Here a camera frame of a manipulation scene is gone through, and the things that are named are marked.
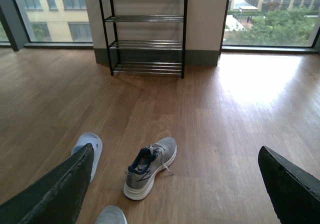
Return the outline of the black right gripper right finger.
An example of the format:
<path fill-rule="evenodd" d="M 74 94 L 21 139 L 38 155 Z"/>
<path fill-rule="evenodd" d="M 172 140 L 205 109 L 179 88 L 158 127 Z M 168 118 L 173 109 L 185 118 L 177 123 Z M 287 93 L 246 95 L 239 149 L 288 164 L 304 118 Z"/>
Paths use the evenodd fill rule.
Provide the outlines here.
<path fill-rule="evenodd" d="M 281 223 L 319 223 L 320 180 L 267 146 L 258 165 L 274 211 Z"/>

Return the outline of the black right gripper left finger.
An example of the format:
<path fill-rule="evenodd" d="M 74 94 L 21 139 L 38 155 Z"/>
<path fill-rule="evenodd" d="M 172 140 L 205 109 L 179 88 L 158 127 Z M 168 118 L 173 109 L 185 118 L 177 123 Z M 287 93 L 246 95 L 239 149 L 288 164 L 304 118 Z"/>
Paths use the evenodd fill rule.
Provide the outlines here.
<path fill-rule="evenodd" d="M 75 223 L 93 166 L 86 144 L 63 163 L 0 206 L 1 223 Z"/>

